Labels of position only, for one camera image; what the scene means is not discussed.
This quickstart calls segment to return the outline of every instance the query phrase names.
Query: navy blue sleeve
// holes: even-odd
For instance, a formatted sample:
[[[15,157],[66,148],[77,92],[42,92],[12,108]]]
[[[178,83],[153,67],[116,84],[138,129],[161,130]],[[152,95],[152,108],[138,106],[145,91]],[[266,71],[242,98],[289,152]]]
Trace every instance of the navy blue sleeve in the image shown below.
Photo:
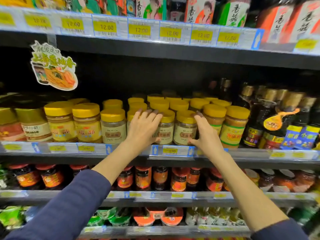
[[[284,220],[257,231],[251,236],[252,240],[308,240],[293,219]]]
[[[83,170],[30,222],[5,240],[76,239],[110,189],[110,182],[100,173]]]

